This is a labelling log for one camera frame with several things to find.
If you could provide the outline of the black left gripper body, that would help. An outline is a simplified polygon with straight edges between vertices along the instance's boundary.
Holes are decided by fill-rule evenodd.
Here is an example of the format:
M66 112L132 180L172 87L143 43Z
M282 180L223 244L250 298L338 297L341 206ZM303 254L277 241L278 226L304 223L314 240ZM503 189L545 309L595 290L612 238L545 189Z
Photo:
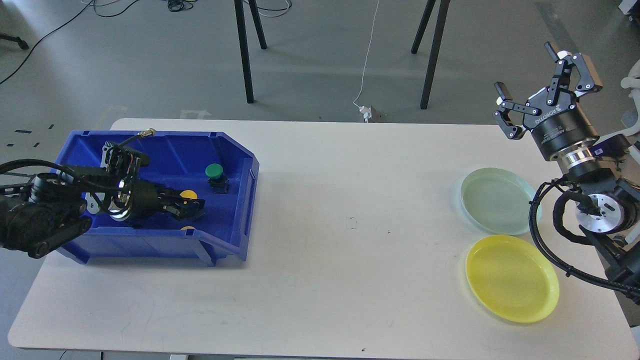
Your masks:
M122 208L116 208L110 217L115 221L139 223L155 214L170 214L173 218L178 214L173 208L176 200L181 198L181 191L166 187L159 183L138 180L132 185L128 202Z

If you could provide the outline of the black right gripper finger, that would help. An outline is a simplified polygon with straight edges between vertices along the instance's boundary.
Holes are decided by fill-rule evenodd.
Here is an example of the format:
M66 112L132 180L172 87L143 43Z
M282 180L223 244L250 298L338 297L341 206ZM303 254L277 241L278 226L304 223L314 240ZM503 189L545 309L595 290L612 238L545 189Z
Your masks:
M498 109L494 112L494 120L498 123L498 126L508 139L519 141L519 139L524 136L526 130L523 125L516 125L514 121L512 121L510 112L526 114L528 106L516 103L503 82L495 82L494 88L498 93Z
M595 70L589 55L572 54L565 50L556 51L550 41L544 43L544 48L555 62L555 70L547 87L545 103L555 106L560 103L562 94L567 94L573 103L588 93L595 93L603 89L603 83ZM573 71L577 71L579 80L574 90L570 90L570 78Z

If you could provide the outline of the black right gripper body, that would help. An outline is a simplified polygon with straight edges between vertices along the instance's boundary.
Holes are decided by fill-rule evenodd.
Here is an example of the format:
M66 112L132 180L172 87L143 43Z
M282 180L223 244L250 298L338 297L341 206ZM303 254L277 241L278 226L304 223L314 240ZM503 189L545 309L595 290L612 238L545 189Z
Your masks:
M557 152L578 142L591 145L598 141L600 136L586 118L574 92L560 89L556 105L547 102L547 94L548 88L542 88L530 96L527 102L540 113L523 117L523 125L530 130L545 161L553 161Z

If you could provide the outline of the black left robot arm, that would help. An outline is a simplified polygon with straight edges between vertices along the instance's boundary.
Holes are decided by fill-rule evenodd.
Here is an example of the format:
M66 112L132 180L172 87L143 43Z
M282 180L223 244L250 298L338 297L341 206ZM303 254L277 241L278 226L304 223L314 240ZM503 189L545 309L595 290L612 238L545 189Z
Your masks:
M155 214L197 219L206 201L140 178L150 157L129 143L155 135L147 129L122 142L105 142L98 167L61 165L40 159L4 162L0 171L46 167L27 182L1 187L1 246L40 259L84 235L92 225L92 205L115 221L139 223Z

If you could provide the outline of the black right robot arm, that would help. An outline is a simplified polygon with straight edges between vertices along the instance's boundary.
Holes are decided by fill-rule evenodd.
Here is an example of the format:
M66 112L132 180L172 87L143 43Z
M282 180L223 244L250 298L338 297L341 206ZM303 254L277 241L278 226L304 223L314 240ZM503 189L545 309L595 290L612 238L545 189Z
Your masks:
M503 82L496 82L498 108L494 120L503 134L518 141L530 132L547 162L562 176L542 183L530 201L528 223L535 246L549 262L586 283L624 294L639 303L639 246L626 249L622 232L639 223L639 185L622 176L621 163L633 144L624 134L601 139L579 104L581 97L602 89L591 59L581 53L544 44L554 61L550 84L517 104ZM560 259L542 239L537 213L544 196L556 188L560 196L551 219L559 235L594 247L608 262L606 278L582 271Z

